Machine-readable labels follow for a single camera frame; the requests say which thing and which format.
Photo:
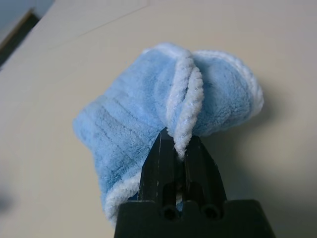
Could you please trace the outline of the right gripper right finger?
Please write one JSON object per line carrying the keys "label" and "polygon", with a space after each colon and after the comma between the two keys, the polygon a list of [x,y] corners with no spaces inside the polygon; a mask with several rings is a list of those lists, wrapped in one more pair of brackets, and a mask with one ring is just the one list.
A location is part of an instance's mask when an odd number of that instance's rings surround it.
{"label": "right gripper right finger", "polygon": [[218,166],[208,153],[199,137],[193,136],[185,157],[185,199],[199,206],[212,204],[221,206],[226,200]]}

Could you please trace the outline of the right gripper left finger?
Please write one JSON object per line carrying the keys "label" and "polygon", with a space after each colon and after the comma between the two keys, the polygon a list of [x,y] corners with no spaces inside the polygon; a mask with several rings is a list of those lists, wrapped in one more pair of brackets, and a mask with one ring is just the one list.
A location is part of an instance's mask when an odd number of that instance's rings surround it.
{"label": "right gripper left finger", "polygon": [[158,206],[176,205],[177,157],[174,140],[164,128],[159,132],[142,166],[139,201],[152,201]]}

